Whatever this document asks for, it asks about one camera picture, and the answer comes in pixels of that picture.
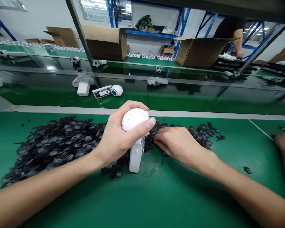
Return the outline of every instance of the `white component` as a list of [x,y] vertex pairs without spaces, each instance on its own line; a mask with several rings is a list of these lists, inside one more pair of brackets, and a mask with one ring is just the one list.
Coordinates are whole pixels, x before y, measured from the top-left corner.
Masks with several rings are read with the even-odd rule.
[[7,71],[0,71],[0,87],[3,83],[13,83],[15,81],[15,75]]
[[156,83],[156,78],[154,77],[149,77],[147,80],[148,85],[153,86]]
[[87,76],[87,75],[88,75],[88,73],[86,72],[86,70],[83,69],[83,68],[77,69],[76,73],[77,73],[77,76],[79,76],[79,77],[81,77],[81,78],[82,78],[83,76]]
[[224,74],[226,74],[227,76],[231,76],[232,75],[232,73],[229,72],[229,71],[224,71]]
[[9,52],[6,50],[0,50],[0,58],[9,58]]
[[95,98],[99,99],[99,98],[102,98],[102,97],[105,97],[105,96],[112,94],[111,88],[112,88],[112,86],[108,85],[108,86],[93,90],[92,92],[93,92]]
[[[129,110],[121,121],[121,127],[124,131],[129,131],[141,122],[148,120],[149,114],[147,111],[134,108]],[[129,163],[129,171],[132,173],[138,173],[140,162],[143,157],[143,151],[145,147],[145,136],[138,139],[136,143],[131,148],[130,152],[130,163]]]
[[283,81],[283,79],[281,79],[281,78],[275,78],[275,79],[273,79],[272,81],[273,81],[274,83],[279,83],[279,82]]
[[93,85],[94,82],[94,78],[89,75],[80,77],[77,94],[79,96],[88,96],[90,91],[90,85]]
[[79,63],[79,61],[80,61],[80,58],[78,56],[70,57],[70,62],[72,64],[77,64],[77,63]]
[[21,57],[21,56],[27,56],[28,54],[26,54],[25,52],[8,52],[9,58],[10,59],[15,59],[17,57]]
[[156,70],[157,73],[160,73],[162,71],[162,67],[161,66],[156,66],[155,70]]
[[99,68],[101,65],[97,60],[93,60],[93,67]]
[[161,84],[165,84],[165,85],[167,85],[169,82],[167,79],[163,79],[163,78],[159,78],[159,77],[155,77],[155,79],[156,79],[156,82],[161,83]]
[[111,88],[111,93],[116,97],[121,96],[123,94],[123,91],[124,90],[120,85],[114,85]]
[[231,75],[232,78],[238,78],[240,76],[240,73],[235,71],[233,72],[233,74]]
[[106,61],[106,60],[98,60],[98,62],[99,62],[101,65],[107,64],[107,61]]

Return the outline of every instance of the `black plastic part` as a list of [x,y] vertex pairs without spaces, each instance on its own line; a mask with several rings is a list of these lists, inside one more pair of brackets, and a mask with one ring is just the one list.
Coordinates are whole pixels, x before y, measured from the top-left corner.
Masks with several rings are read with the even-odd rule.
[[249,167],[244,166],[244,170],[245,170],[247,173],[252,174],[252,171],[250,170]]

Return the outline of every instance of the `open cardboard box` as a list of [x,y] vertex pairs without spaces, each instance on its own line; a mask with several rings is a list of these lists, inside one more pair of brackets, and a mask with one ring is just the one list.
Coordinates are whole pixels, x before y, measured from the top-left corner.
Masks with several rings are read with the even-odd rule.
[[77,41],[74,37],[72,29],[69,28],[59,28],[59,27],[48,27],[48,31],[44,31],[47,34],[50,34],[56,45],[78,48]]
[[127,58],[129,46],[127,45],[126,30],[128,29],[133,28],[82,25],[92,57],[112,60]]
[[159,49],[159,52],[161,54],[161,56],[167,56],[167,57],[172,57],[172,55],[174,54],[174,49],[173,48],[167,48],[167,47],[161,47]]
[[184,67],[211,68],[225,45],[239,38],[186,38],[176,37],[181,41],[175,61]]

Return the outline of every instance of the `black and white ball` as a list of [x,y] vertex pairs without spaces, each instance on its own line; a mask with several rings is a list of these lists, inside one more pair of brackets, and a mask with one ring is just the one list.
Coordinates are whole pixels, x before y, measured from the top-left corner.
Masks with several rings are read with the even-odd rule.
[[9,52],[6,50],[0,50],[0,58],[9,58]]
[[275,78],[272,80],[273,83],[280,83],[283,79]]
[[123,94],[123,88],[120,85],[114,85],[111,88],[111,92],[114,96],[119,97]]
[[86,72],[86,70],[83,69],[83,68],[77,69],[76,74],[77,74],[78,77],[81,77],[81,78],[82,78],[83,76],[87,76],[87,75],[88,75],[88,73]]
[[71,62],[72,64],[78,64],[78,63],[80,62],[80,58],[79,58],[78,56],[76,56],[76,57],[71,57],[71,58],[70,58],[70,62]]
[[157,66],[156,67],[156,73],[160,73],[162,71],[162,67],[161,66]]
[[148,83],[148,85],[150,85],[150,86],[154,86],[155,83],[156,83],[156,78],[154,78],[154,77],[149,77],[148,80],[147,80],[147,83]]
[[100,63],[97,60],[93,60],[93,67],[100,68]]

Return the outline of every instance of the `metal shelf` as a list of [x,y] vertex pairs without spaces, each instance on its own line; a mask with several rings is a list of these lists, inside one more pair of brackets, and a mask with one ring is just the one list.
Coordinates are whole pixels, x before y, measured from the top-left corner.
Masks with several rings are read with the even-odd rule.
[[173,39],[178,36],[174,35],[168,35],[168,34],[159,34],[159,33],[150,33],[150,32],[142,32],[142,31],[137,31],[137,30],[127,30],[128,34],[136,34],[136,35],[147,35],[147,36],[153,36],[153,37],[161,37],[161,38],[168,38],[168,39]]

